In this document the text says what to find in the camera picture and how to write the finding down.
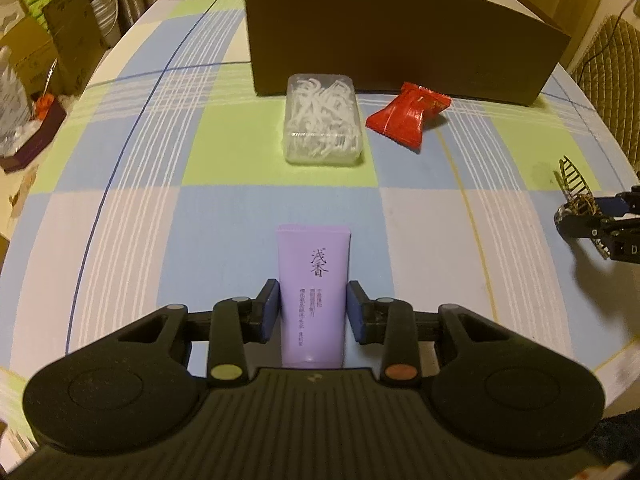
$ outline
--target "blue line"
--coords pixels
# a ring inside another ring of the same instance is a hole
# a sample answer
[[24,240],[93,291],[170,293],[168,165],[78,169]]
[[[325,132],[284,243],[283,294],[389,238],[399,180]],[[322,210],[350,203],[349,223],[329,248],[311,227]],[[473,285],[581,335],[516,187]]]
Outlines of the blue line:
[[100,81],[99,83],[94,83],[89,85],[85,90],[89,90],[91,88],[97,88],[98,86],[107,85],[109,83],[117,83],[119,81],[126,81],[128,79],[135,79],[137,77],[144,77],[145,75],[153,75],[153,74],[162,74],[164,75],[167,72],[175,72],[177,70],[187,70],[189,68],[205,68],[208,66],[221,66],[221,65],[242,65],[249,64],[251,61],[226,61],[226,62],[218,62],[218,63],[202,63],[199,65],[187,65],[187,66],[174,66],[172,68],[163,68],[162,70],[152,70],[151,72],[140,72],[139,74],[131,74],[124,75],[122,77],[117,77],[116,79],[109,79],[107,81]]
[[580,103],[576,103],[575,101],[571,101],[571,99],[568,98],[569,96],[567,95],[567,93],[564,91],[564,88],[560,87],[560,89],[562,90],[562,92],[564,92],[564,95],[567,96],[567,99],[565,99],[564,97],[560,97],[558,95],[550,94],[549,92],[540,92],[540,93],[542,95],[546,95],[547,97],[553,97],[554,99],[560,99],[561,101],[564,101],[565,103],[571,103],[572,105],[579,106],[580,108],[584,108],[585,110],[593,111],[593,107],[589,108],[587,105],[581,105]]
[[604,148],[602,147],[602,144],[600,143],[600,141],[598,140],[598,137],[595,136],[595,134],[591,131],[591,128],[589,127],[589,125],[587,124],[587,121],[584,120],[584,117],[581,115],[581,113],[578,111],[578,107],[575,105],[575,103],[573,101],[571,101],[571,98],[569,97],[569,94],[566,92],[566,90],[564,89],[564,87],[560,84],[560,82],[558,81],[558,79],[556,79],[555,75],[551,75],[551,77],[555,80],[556,83],[558,83],[558,86],[561,88],[562,92],[564,92],[564,95],[566,95],[566,98],[569,99],[569,102],[574,106],[574,110],[575,112],[578,114],[578,117],[580,117],[582,119],[582,123],[587,127],[587,130],[589,131],[589,133],[591,134],[591,137],[593,137],[593,139],[596,141],[598,147],[600,148],[600,151],[602,152],[602,154],[604,155],[604,157],[607,159],[607,162],[609,163],[609,165],[611,166],[611,169],[613,170],[613,173],[616,174],[616,178],[618,180],[618,182],[620,183],[620,187],[622,188],[622,191],[626,190],[625,185],[622,183],[622,179],[620,178],[618,172],[616,171],[615,166],[613,165],[611,159],[609,158],[609,155],[607,155],[607,152],[604,151]]
[[185,37],[182,38],[182,41],[176,47],[176,49],[174,50],[174,53],[171,54],[169,61],[166,62],[166,65],[164,66],[164,69],[162,70],[160,76],[158,77],[156,84],[151,89],[149,96],[146,98],[146,101],[142,106],[142,110],[140,110],[140,113],[138,114],[138,118],[136,118],[136,122],[131,127],[131,131],[127,136],[127,139],[124,141],[122,149],[120,150],[120,155],[118,156],[116,160],[116,164],[113,167],[113,171],[111,172],[111,176],[109,177],[109,181],[107,182],[107,187],[104,189],[104,193],[102,194],[102,199],[100,200],[98,211],[95,214],[94,225],[91,227],[91,232],[89,233],[89,238],[86,242],[86,247],[84,248],[84,256],[82,257],[80,271],[78,272],[78,281],[76,282],[76,290],[74,291],[74,300],[73,300],[73,303],[71,304],[71,313],[69,314],[69,326],[68,326],[68,329],[66,330],[65,355],[69,353],[69,345],[71,343],[71,329],[73,327],[74,314],[76,313],[76,303],[78,302],[78,293],[80,291],[80,283],[82,282],[82,274],[84,273],[84,267],[86,265],[86,261],[89,255],[89,248],[91,247],[91,242],[94,240],[95,229],[97,228],[98,220],[100,219],[100,213],[102,212],[102,208],[104,207],[104,202],[107,199],[107,194],[109,192],[109,188],[111,187],[111,184],[113,183],[113,179],[116,175],[116,171],[118,171],[118,166],[120,164],[120,161],[122,160],[122,157],[124,156],[124,152],[127,149],[127,145],[131,137],[133,136],[133,132],[135,131],[136,127],[138,126],[138,123],[140,122],[140,119],[142,118],[142,114],[144,113],[146,106],[151,101],[151,98],[153,97],[154,93],[156,92],[156,89],[158,88],[158,85],[160,84],[160,81],[162,80],[162,77],[167,72],[171,62],[174,60],[175,55],[178,54],[178,51],[180,50],[181,46],[184,45],[184,42],[187,41],[187,38],[191,35],[191,33],[195,30],[195,28],[200,24],[202,19],[207,15],[207,13],[211,10],[211,8],[216,4],[217,1],[218,0],[214,0],[213,3],[209,6],[209,8],[203,13],[203,15],[198,18],[198,20],[193,24],[193,27],[191,27],[190,30],[187,32]]

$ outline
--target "yellow-green dot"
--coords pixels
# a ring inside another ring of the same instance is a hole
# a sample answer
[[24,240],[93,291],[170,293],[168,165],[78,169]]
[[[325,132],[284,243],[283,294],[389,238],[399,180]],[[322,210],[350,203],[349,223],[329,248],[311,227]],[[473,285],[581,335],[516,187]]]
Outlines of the yellow-green dot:
[[218,365],[211,369],[211,377],[219,381],[233,381],[242,375],[242,368],[236,365]]

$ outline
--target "purple tube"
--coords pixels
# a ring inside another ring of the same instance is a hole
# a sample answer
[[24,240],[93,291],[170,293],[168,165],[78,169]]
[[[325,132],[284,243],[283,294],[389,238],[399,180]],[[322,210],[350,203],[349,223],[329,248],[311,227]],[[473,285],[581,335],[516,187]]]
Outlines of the purple tube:
[[341,368],[351,232],[292,224],[277,235],[282,365]]

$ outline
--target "clear plastic container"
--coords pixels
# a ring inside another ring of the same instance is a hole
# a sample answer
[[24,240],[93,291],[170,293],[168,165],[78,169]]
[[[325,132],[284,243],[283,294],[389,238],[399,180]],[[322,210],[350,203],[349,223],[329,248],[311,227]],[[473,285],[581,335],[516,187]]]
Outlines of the clear plastic container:
[[351,165],[360,157],[362,144],[360,112],[349,77],[289,78],[282,136],[288,162]]

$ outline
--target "plaid tablecloth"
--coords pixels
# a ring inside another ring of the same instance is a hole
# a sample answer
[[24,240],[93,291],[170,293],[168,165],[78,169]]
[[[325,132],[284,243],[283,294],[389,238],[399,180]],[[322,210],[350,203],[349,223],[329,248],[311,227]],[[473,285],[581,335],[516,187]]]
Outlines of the plaid tablecloth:
[[[159,0],[95,73],[0,275],[1,367],[28,378],[158,306],[255,295],[278,275],[276,226],[300,222],[351,228],[350,279],[373,298],[462,304],[585,364],[609,402],[640,374],[640,266],[554,227],[562,156],[596,194],[638,182],[562,68],[529,108],[455,99],[419,155],[367,130],[359,166],[295,167],[284,98],[253,90],[243,6]],[[361,95],[363,117],[391,99]],[[347,330],[346,366],[379,358]],[[205,362],[198,346],[191,372]]]

